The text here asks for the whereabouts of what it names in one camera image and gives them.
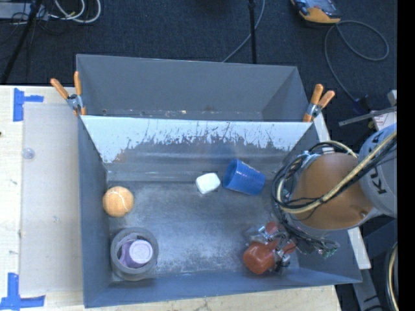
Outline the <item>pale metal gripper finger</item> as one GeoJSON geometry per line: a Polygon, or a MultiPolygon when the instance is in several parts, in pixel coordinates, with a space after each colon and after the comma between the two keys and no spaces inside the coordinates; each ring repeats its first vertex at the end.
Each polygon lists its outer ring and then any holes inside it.
{"type": "Polygon", "coordinates": [[[285,268],[291,263],[291,252],[288,249],[276,248],[274,250],[274,267],[285,268]]]}
{"type": "Polygon", "coordinates": [[[249,230],[249,242],[271,243],[283,235],[277,227],[267,230],[265,226],[253,227],[249,230]]]}

